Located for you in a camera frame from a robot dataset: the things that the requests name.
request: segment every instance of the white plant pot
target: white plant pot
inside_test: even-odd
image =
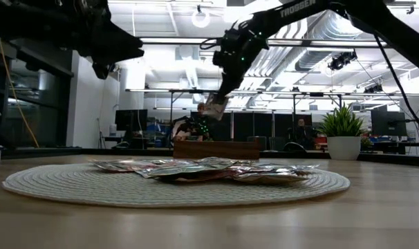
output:
[[[328,138],[329,156],[333,160],[356,160],[360,154],[360,137]]]

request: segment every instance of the round woven placemat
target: round woven placemat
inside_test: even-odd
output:
[[[108,173],[90,164],[47,165],[17,172],[6,190],[42,199],[130,208],[198,207],[307,199],[349,187],[347,178],[315,169],[309,180],[286,185],[209,181],[163,183],[136,173]]]

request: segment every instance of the yellow cable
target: yellow cable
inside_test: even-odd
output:
[[[27,119],[25,118],[25,115],[22,112],[21,105],[19,104],[19,100],[17,99],[15,86],[13,86],[13,81],[11,80],[11,76],[10,76],[10,70],[8,70],[7,60],[5,59],[5,53],[3,51],[1,38],[0,38],[0,48],[1,48],[1,53],[2,53],[3,65],[5,66],[5,70],[7,72],[8,81],[10,82],[10,86],[13,91],[13,96],[15,97],[15,100],[16,100],[17,108],[19,109],[19,112],[21,113],[22,120],[24,120],[25,126],[27,126],[27,130],[30,132],[32,139],[35,141],[36,147],[39,148],[39,143],[37,142],[34,133],[32,132],[30,126],[28,125]]]

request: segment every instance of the computer monitor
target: computer monitor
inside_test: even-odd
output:
[[[404,113],[394,111],[371,111],[373,135],[408,136]]]
[[[118,131],[146,131],[147,116],[148,110],[119,110],[115,112],[115,124]]]

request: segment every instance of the robotic arm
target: robotic arm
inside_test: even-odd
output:
[[[240,86],[260,51],[268,49],[267,38],[281,27],[323,10],[332,10],[347,18],[356,28],[381,37],[419,68],[419,33],[394,17],[383,0],[294,0],[256,12],[238,28],[234,24],[225,31],[217,41],[221,49],[214,52],[213,57],[213,64],[223,69],[223,81],[212,102],[223,104],[225,96]]]
[[[142,57],[142,42],[111,22],[107,0],[0,0],[0,37],[52,42],[91,56],[106,79],[115,63]]]

